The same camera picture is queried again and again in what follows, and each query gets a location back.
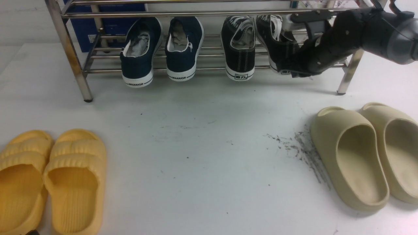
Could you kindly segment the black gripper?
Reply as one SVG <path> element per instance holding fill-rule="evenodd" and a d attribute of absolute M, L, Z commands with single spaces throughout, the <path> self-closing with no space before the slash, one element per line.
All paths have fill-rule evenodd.
<path fill-rule="evenodd" d="M 319 75 L 356 51 L 356 40 L 346 31 L 330 29 L 322 36 L 306 40 L 287 59 L 287 70 L 293 77 Z"/>

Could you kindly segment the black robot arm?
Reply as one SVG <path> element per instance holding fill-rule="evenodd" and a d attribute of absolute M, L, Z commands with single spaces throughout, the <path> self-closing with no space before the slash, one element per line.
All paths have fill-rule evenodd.
<path fill-rule="evenodd" d="M 417 19 L 409 11 L 391 13 L 376 7 L 292 14 L 305 25 L 308 40 L 280 63 L 294 77 L 319 75 L 359 49 L 400 65 L 417 61 Z"/>

